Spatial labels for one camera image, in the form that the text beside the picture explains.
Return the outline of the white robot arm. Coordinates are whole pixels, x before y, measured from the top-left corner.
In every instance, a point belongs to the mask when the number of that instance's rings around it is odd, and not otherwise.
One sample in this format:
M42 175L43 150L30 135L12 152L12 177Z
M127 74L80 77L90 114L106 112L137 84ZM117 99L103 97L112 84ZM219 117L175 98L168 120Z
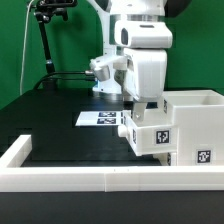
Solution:
M192 0L87 0L102 24L103 52L90 62L95 77L111 93L135 101L134 120L160 99L173 35L164 20L180 15Z

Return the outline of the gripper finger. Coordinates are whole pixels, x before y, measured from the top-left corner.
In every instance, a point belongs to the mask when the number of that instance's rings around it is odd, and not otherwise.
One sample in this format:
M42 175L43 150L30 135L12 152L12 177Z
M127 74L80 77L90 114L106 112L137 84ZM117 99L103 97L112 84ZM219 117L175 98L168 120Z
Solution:
M147 104L145 102L135 102L133 106L133 119L134 120L143 120L144 112Z

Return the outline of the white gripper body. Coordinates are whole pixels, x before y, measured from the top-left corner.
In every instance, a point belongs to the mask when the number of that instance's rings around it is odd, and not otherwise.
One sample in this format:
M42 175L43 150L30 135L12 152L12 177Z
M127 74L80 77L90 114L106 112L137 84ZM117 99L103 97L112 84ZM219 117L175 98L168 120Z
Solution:
M164 89L166 51L125 48L124 54L127 57L124 89L138 102L157 101Z

